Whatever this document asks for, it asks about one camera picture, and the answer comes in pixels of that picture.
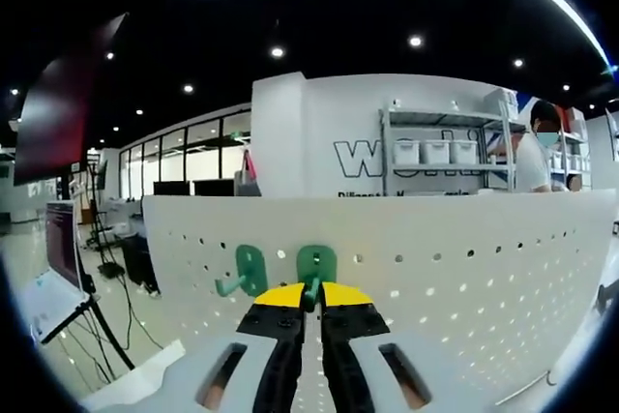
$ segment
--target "window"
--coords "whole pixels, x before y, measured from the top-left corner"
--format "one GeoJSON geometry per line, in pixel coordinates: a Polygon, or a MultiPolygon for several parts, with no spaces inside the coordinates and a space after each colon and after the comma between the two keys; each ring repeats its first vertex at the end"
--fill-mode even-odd
{"type": "Polygon", "coordinates": [[[152,195],[159,181],[159,139],[144,142],[144,195],[152,195]]]}
{"type": "Polygon", "coordinates": [[[221,140],[221,177],[234,178],[234,173],[243,165],[245,152],[243,142],[250,141],[251,114],[246,111],[223,119],[223,138],[221,140]]]}
{"type": "Polygon", "coordinates": [[[120,154],[120,196],[131,197],[129,190],[129,150],[120,154]]]}
{"type": "Polygon", "coordinates": [[[142,146],[137,145],[130,151],[129,164],[129,183],[132,191],[132,198],[142,198],[142,146]]]}
{"type": "Polygon", "coordinates": [[[165,135],[162,141],[162,181],[183,181],[185,130],[165,135]]]}
{"type": "MultiPolygon", "coordinates": [[[[220,120],[191,126],[187,134],[187,180],[220,179],[220,120]]],[[[193,183],[190,184],[193,194],[193,183]]]]}

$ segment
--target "computer monitor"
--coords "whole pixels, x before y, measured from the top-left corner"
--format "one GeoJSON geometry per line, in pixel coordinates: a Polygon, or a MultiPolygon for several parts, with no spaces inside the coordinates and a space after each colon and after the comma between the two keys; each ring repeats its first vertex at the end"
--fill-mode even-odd
{"type": "Polygon", "coordinates": [[[155,195],[189,195],[190,183],[188,181],[159,181],[153,185],[155,195]]]}
{"type": "Polygon", "coordinates": [[[49,267],[82,289],[75,246],[75,215],[72,201],[48,202],[45,209],[45,244],[49,267]]]}
{"type": "Polygon", "coordinates": [[[195,195],[205,197],[233,197],[233,179],[209,179],[204,181],[193,181],[195,195]]]}

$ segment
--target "recessed light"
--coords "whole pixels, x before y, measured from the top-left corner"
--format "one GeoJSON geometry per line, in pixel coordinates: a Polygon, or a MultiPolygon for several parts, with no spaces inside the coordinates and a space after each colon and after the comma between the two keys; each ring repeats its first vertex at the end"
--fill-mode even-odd
{"type": "Polygon", "coordinates": [[[275,47],[271,48],[271,52],[270,53],[271,53],[271,56],[273,58],[281,58],[281,57],[283,57],[285,52],[283,51],[283,48],[281,48],[279,46],[275,46],[275,47]]]}
{"type": "Polygon", "coordinates": [[[424,40],[420,36],[411,36],[408,39],[408,43],[411,47],[421,47],[424,44],[424,40]]]}

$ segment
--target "monitor screen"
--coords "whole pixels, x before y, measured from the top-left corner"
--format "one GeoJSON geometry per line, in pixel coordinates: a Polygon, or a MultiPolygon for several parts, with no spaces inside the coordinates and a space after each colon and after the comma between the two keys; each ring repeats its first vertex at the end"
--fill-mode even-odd
{"type": "Polygon", "coordinates": [[[85,168],[90,94],[121,21],[121,16],[114,18],[51,62],[28,90],[17,130],[16,186],[85,168]]]}
{"type": "Polygon", "coordinates": [[[195,195],[205,197],[233,197],[233,179],[209,179],[204,181],[193,181],[195,195]]]}
{"type": "Polygon", "coordinates": [[[45,244],[49,267],[81,289],[74,243],[74,204],[49,202],[45,209],[45,244]]]}
{"type": "Polygon", "coordinates": [[[189,195],[190,183],[187,181],[159,181],[153,185],[155,195],[189,195]]]}

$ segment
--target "person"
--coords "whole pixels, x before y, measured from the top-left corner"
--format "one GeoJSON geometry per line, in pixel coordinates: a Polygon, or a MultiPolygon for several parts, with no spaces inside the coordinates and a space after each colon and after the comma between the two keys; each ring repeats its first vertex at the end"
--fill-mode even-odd
{"type": "Polygon", "coordinates": [[[559,140],[561,118],[552,103],[537,101],[531,127],[516,150],[516,191],[552,192],[548,149],[559,140]]]}

